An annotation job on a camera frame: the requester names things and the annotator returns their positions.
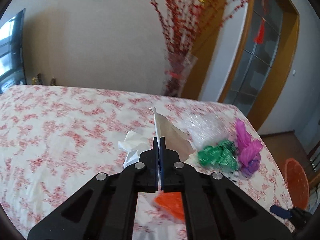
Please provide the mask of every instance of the red and white floral tablecloth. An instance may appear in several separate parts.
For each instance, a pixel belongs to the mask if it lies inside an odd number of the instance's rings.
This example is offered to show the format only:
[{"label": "red and white floral tablecloth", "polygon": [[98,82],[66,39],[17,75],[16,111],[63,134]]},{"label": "red and white floral tablecloth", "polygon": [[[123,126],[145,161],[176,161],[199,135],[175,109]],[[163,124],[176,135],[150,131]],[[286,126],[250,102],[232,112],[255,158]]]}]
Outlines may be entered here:
[{"label": "red and white floral tablecloth", "polygon": [[[46,86],[14,86],[0,96],[0,200],[23,236],[98,172],[121,172],[126,152],[118,149],[118,141],[129,130],[149,138],[152,145],[152,106],[186,133],[189,114],[215,113],[230,139],[235,139],[236,118],[260,139],[232,105]],[[251,179],[239,176],[236,184],[265,209],[272,204],[292,208],[284,179],[262,144],[259,171]],[[188,162],[203,173],[213,171],[200,167],[196,158]],[[132,239],[186,239],[185,225],[155,206],[155,196],[139,194]]]}]

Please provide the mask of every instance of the brown floor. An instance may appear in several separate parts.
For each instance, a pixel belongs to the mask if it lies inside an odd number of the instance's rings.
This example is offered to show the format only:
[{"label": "brown floor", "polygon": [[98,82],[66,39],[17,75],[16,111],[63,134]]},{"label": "brown floor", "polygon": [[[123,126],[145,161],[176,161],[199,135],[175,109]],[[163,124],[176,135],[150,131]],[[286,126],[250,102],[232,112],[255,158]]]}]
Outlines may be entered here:
[{"label": "brown floor", "polygon": [[261,136],[261,139],[269,149],[283,176],[284,163],[289,158],[294,158],[301,164],[309,181],[315,176],[316,173],[307,158],[307,154],[293,132]]}]

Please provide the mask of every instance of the television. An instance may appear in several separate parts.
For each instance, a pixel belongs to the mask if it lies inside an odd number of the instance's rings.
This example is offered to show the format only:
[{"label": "television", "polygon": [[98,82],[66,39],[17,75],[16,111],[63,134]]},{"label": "television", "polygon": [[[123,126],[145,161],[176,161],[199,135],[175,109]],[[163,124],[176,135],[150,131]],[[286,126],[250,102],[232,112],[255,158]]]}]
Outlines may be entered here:
[{"label": "television", "polygon": [[26,9],[0,28],[0,94],[12,85],[26,85],[22,56],[22,29]]}]

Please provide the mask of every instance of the orange trash bin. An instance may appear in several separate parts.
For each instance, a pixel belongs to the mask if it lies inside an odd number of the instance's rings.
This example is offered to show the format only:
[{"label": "orange trash bin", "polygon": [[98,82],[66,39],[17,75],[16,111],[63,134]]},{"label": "orange trash bin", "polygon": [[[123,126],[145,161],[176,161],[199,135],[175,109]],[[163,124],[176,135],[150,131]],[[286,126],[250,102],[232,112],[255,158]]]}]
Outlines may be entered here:
[{"label": "orange trash bin", "polygon": [[284,179],[294,207],[306,209],[309,201],[309,183],[304,169],[294,158],[284,164]]}]

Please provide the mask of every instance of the red tassel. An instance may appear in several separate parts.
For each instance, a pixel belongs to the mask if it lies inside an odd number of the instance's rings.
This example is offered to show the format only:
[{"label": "red tassel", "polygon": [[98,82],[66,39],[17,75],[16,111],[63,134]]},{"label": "red tassel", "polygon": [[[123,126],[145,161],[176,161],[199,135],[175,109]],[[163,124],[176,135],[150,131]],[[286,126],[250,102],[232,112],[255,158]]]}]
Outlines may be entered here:
[{"label": "red tassel", "polygon": [[264,38],[264,22],[266,20],[263,18],[262,22],[260,24],[260,28],[259,28],[259,32],[258,35],[254,38],[254,42],[258,43],[258,44],[262,44],[263,43],[263,38]]}]

